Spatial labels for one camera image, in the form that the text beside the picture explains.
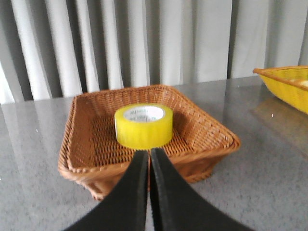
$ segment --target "brown wicker basket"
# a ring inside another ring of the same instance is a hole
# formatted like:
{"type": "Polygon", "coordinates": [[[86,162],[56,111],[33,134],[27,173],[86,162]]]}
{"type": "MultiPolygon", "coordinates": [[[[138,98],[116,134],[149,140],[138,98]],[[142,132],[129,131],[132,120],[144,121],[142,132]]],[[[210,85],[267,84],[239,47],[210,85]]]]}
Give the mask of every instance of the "brown wicker basket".
{"type": "Polygon", "coordinates": [[[115,111],[132,103],[159,103],[173,110],[173,138],[163,148],[188,182],[210,176],[214,165],[240,146],[236,135],[170,86],[103,90],[76,96],[58,168],[63,177],[90,190],[94,199],[101,200],[112,190],[135,152],[116,141],[114,126],[115,111]]]}

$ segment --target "basket rim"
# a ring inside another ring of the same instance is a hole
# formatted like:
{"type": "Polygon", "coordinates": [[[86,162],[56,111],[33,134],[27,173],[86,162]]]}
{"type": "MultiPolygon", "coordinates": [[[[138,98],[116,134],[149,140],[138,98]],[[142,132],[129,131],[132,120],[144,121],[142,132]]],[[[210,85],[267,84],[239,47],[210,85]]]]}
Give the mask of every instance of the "basket rim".
{"type": "Polygon", "coordinates": [[[291,69],[308,69],[308,66],[304,66],[304,65],[300,65],[300,66],[284,66],[284,67],[271,67],[271,68],[265,68],[265,69],[261,69],[261,68],[255,68],[253,70],[253,73],[255,74],[259,74],[262,75],[264,77],[267,78],[271,78],[274,79],[276,81],[300,88],[302,90],[308,91],[308,87],[301,85],[299,83],[295,83],[295,82],[291,82],[289,80],[280,78],[278,76],[276,76],[275,74],[273,74],[273,71],[283,71],[283,70],[291,70],[291,69]]]}
{"type": "MultiPolygon", "coordinates": [[[[127,88],[122,88],[122,89],[117,89],[117,90],[102,90],[102,91],[97,91],[97,92],[87,92],[87,93],[83,93],[81,95],[75,96],[72,99],[72,103],[71,103],[71,108],[70,108],[70,112],[68,114],[68,119],[65,125],[65,131],[64,131],[64,138],[63,138],[63,142],[60,148],[60,152],[59,152],[59,159],[58,159],[58,170],[60,171],[60,173],[65,177],[68,178],[70,180],[79,180],[80,177],[82,176],[82,178],[85,178],[85,175],[89,175],[89,176],[93,176],[93,174],[97,173],[97,172],[101,172],[104,170],[110,171],[110,174],[108,174],[107,177],[111,176],[112,174],[114,175],[118,175],[118,168],[121,167],[126,167],[129,165],[129,162],[123,162],[123,163],[117,163],[117,164],[109,164],[109,165],[104,165],[104,166],[99,166],[99,167],[72,167],[70,166],[70,143],[71,143],[71,138],[73,135],[73,122],[75,120],[76,117],[76,101],[78,98],[82,98],[82,97],[87,97],[88,95],[99,95],[102,92],[111,92],[111,91],[122,91],[122,90],[129,90],[129,89],[150,89],[150,88],[163,88],[163,89],[168,89],[170,91],[173,91],[174,93],[178,94],[183,100],[185,100],[186,102],[188,102],[189,104],[191,104],[198,112],[200,112],[201,114],[208,116],[211,118],[211,121],[214,124],[218,124],[219,126],[221,126],[222,128],[225,129],[225,131],[232,137],[233,141],[231,142],[230,146],[228,148],[216,148],[216,149],[210,149],[208,150],[208,157],[212,157],[215,156],[215,154],[228,154],[234,151],[237,151],[240,146],[241,146],[241,140],[239,139],[239,137],[234,134],[231,130],[229,130],[228,128],[226,128],[222,123],[220,123],[219,121],[217,121],[215,118],[213,118],[211,115],[209,115],[207,112],[205,112],[204,110],[202,110],[199,106],[197,106],[193,101],[191,101],[190,99],[188,99],[183,93],[181,93],[179,90],[177,90],[175,87],[172,86],[168,86],[168,85],[164,85],[164,84],[154,84],[154,85],[150,85],[150,86],[145,86],[145,87],[127,87],[127,88]]],[[[194,153],[194,157],[193,159],[201,159],[204,158],[203,153],[205,152],[205,150],[201,150],[198,151],[196,153],[194,153]]],[[[173,163],[177,163],[177,162],[188,162],[188,158],[187,156],[189,156],[188,154],[182,155],[182,156],[174,156],[174,157],[170,157],[170,159],[174,159],[173,163]]]]}

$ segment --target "curtain fold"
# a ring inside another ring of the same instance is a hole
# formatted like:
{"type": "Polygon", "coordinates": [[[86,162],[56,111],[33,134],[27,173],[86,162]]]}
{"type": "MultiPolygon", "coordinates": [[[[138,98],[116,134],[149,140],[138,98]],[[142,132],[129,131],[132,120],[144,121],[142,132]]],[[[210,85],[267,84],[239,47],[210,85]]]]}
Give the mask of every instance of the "curtain fold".
{"type": "Polygon", "coordinates": [[[0,103],[308,65],[308,0],[0,1],[0,103]]]}

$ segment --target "packing tape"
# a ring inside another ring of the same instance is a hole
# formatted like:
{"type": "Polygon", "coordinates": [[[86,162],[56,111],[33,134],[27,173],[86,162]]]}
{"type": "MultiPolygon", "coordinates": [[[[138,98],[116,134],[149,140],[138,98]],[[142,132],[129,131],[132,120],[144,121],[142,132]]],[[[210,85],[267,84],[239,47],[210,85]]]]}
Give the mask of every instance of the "packing tape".
{"type": "Polygon", "coordinates": [[[117,141],[132,149],[161,147],[172,139],[173,112],[164,105],[137,103],[115,113],[117,141]]]}

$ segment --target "table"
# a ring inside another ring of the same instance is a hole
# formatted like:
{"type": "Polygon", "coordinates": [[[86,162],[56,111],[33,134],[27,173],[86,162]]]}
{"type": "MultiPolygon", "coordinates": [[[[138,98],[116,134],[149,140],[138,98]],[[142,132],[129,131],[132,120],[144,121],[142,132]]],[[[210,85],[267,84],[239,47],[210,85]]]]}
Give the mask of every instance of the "table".
{"type": "MultiPolygon", "coordinates": [[[[308,230],[308,115],[274,97],[258,77],[176,88],[242,140],[212,177],[192,187],[255,230],[308,230]]],[[[57,170],[71,100],[1,106],[0,230],[61,230],[97,205],[57,170]]],[[[150,205],[147,212],[151,231],[150,205]]]]}

